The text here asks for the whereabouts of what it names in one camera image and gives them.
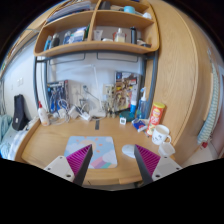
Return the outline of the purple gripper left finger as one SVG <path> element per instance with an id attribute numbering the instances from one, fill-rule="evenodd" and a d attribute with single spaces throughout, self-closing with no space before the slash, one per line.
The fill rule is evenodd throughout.
<path id="1" fill-rule="evenodd" d="M 87 145 L 67 157 L 58 156 L 44 170 L 81 186 L 92 155 L 92 145 Z"/>

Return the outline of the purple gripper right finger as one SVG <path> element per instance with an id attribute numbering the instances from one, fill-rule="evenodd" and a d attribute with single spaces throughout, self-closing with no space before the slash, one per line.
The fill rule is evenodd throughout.
<path id="1" fill-rule="evenodd" d="M 134 155 L 141 173 L 143 185 L 150 184 L 182 169 L 169 156 L 159 156 L 139 145 L 134 146 Z"/>

